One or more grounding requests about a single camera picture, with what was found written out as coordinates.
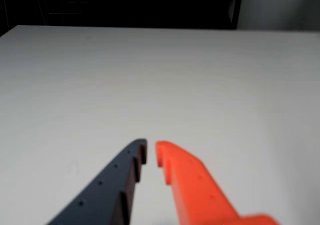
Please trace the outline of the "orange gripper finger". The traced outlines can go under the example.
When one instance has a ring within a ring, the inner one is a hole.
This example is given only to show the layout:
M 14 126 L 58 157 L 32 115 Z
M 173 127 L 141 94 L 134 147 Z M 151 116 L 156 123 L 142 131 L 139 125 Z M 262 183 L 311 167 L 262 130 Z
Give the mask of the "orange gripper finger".
M 157 165 L 171 187 L 181 225 L 275 225 L 269 215 L 241 216 L 233 208 L 205 165 L 169 141 L 155 143 Z

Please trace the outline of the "navy gripper finger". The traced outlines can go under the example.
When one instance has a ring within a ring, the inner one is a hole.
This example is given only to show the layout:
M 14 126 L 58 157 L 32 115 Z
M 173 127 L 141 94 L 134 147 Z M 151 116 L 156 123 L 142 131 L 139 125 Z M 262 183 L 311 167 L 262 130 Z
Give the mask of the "navy gripper finger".
M 51 225 L 128 225 L 147 140 L 128 144 L 59 214 Z

